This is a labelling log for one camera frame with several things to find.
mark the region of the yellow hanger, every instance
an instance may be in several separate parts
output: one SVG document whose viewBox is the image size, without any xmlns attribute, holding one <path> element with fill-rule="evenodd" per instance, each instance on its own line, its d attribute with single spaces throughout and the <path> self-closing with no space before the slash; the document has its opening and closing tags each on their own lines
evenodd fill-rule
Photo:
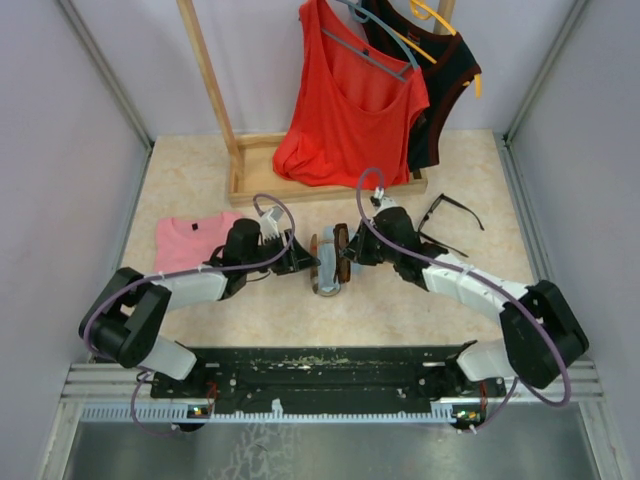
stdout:
<svg viewBox="0 0 640 480">
<path fill-rule="evenodd" d="M 444 18 L 442 18 L 438 14 L 438 12 L 436 12 L 429 5 L 423 3 L 421 0 L 409 0 L 409 6 L 411 7 L 411 13 L 413 13 L 413 15 L 416 18 L 419 18 L 420 20 L 428 20 L 431 17 L 434 17 L 436 19 L 436 21 L 440 22 L 442 24 L 442 26 L 444 28 L 446 28 L 451 35 L 455 35 L 456 33 L 458 33 L 458 32 L 456 32 L 456 29 L 453 28 L 449 22 L 447 22 Z M 418 10 L 418 8 L 423 9 L 427 13 L 425 14 L 425 13 L 420 12 L 420 10 Z M 398 32 L 396 32 L 396 35 L 398 35 L 398 37 L 400 37 L 400 39 L 404 43 L 406 43 L 407 45 L 411 46 L 416 52 L 418 52 L 420 55 L 425 57 L 431 63 L 433 63 L 433 64 L 436 63 L 436 61 L 433 59 L 433 57 L 428 55 L 424 50 L 418 48 L 409 39 L 403 37 Z M 482 96 L 482 76 L 479 73 L 477 73 L 476 75 L 473 76 L 473 81 L 476 82 L 476 98 L 480 98 Z M 462 85 L 465 86 L 465 87 L 468 87 L 470 83 L 471 82 L 464 82 Z"/>
</svg>

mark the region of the folded pink shirt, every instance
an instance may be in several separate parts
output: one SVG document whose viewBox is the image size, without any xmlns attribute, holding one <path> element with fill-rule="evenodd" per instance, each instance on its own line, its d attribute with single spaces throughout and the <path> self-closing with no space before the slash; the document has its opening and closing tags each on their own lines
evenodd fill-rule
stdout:
<svg viewBox="0 0 640 480">
<path fill-rule="evenodd" d="M 211 257 L 213 250 L 227 241 L 239 213 L 222 212 L 215 217 L 188 221 L 162 218 L 156 228 L 156 272 L 177 272 L 195 268 Z"/>
</svg>

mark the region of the black tank top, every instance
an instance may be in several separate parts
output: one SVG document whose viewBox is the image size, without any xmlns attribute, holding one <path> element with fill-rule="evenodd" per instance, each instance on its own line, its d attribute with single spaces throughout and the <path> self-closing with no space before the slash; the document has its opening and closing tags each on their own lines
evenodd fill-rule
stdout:
<svg viewBox="0 0 640 480">
<path fill-rule="evenodd" d="M 362 6 L 437 61 L 433 64 L 412 50 L 422 67 L 430 106 L 411 128 L 407 154 L 410 171 L 437 165 L 440 163 L 438 139 L 444 123 L 466 88 L 463 84 L 471 82 L 482 70 L 460 33 L 436 35 L 426 32 L 396 12 L 388 0 L 364 0 Z M 406 58 L 398 44 L 375 22 L 366 22 L 363 27 L 373 48 L 398 59 Z"/>
</svg>

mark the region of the wooden clothes rack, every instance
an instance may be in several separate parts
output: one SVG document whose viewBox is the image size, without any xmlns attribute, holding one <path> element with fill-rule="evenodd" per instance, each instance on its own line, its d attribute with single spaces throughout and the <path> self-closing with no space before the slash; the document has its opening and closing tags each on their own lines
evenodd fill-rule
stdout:
<svg viewBox="0 0 640 480">
<path fill-rule="evenodd" d="M 310 187 L 292 180 L 279 177 L 272 166 L 273 154 L 285 136 L 285 133 L 235 135 L 222 93 L 216 80 L 211 57 L 202 35 L 198 15 L 193 0 L 177 0 L 193 53 L 195 54 L 202 79 L 211 101 L 211 106 L 222 130 L 222 137 L 231 157 L 229 170 L 228 197 L 234 207 L 251 205 L 253 196 L 258 192 L 270 193 L 280 200 L 302 202 L 312 200 L 334 200 L 352 198 L 354 189 L 342 186 Z M 440 0 L 438 13 L 451 20 L 455 0 Z M 390 187 L 390 193 L 396 195 L 419 195 L 427 188 L 427 177 L 423 171 L 412 173 L 409 183 Z"/>
</svg>

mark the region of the marble table surface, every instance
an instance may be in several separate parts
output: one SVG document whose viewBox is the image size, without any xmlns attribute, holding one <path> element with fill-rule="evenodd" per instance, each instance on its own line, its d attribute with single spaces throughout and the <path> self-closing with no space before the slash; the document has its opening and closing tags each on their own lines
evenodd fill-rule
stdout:
<svg viewBox="0 0 640 480">
<path fill-rule="evenodd" d="M 396 197 L 417 224 L 442 192 L 481 218 L 442 204 L 425 233 L 469 254 L 470 263 L 505 279 L 532 274 L 493 135 L 488 130 L 445 131 L 441 164 L 427 170 L 424 195 Z M 123 266 L 152 271 L 155 228 L 163 217 L 197 220 L 229 211 L 229 158 L 222 137 L 162 136 L 149 165 Z M 358 225 L 354 200 L 288 205 L 297 238 L 346 222 Z M 240 212 L 254 217 L 252 207 Z M 390 265 L 365 267 L 335 297 L 314 295 L 308 272 L 248 284 L 233 298 L 170 312 L 161 333 L 188 346 L 444 345 L 500 336 L 492 320 L 456 301 L 406 283 Z"/>
</svg>

